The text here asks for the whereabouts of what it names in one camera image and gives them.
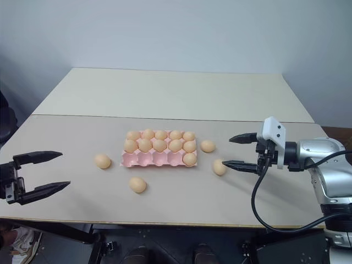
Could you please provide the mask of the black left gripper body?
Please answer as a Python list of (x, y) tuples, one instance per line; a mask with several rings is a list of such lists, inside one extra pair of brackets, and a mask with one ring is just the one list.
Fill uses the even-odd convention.
[(1, 199), (7, 203), (24, 204), (25, 185), (23, 177), (18, 177), (15, 162), (1, 164)]

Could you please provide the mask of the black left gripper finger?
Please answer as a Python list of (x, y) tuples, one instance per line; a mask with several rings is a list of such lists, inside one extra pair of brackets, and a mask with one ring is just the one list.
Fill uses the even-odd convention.
[(20, 169), (22, 165), (47, 162), (62, 155), (61, 152), (56, 151), (35, 151), (13, 156), (13, 162), (16, 169)]
[(20, 205), (26, 205), (38, 200), (45, 199), (63, 190), (70, 183), (71, 183), (70, 181), (62, 181), (62, 182), (56, 182), (56, 183), (50, 183), (50, 184), (38, 186), (34, 188), (33, 191), (19, 194), (18, 198), (16, 199), (16, 203), (19, 203)]

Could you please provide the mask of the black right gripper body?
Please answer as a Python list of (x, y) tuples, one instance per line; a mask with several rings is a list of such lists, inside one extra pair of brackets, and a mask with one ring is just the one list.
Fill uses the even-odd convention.
[(277, 164), (278, 151), (276, 150), (276, 144), (272, 140), (265, 140), (256, 134), (256, 153), (258, 153), (257, 166), (255, 174), (261, 174), (268, 161), (268, 166), (271, 167), (273, 164)]

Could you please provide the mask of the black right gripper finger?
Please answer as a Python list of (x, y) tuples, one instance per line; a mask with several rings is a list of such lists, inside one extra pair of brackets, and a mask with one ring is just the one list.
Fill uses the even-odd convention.
[(234, 169), (240, 172), (248, 172), (248, 173), (260, 173), (257, 164), (253, 163), (245, 163), (244, 161), (223, 161), (222, 164), (230, 169)]
[(233, 136), (229, 139), (229, 142), (237, 144), (251, 144), (257, 142), (257, 133), (244, 133), (240, 135)]

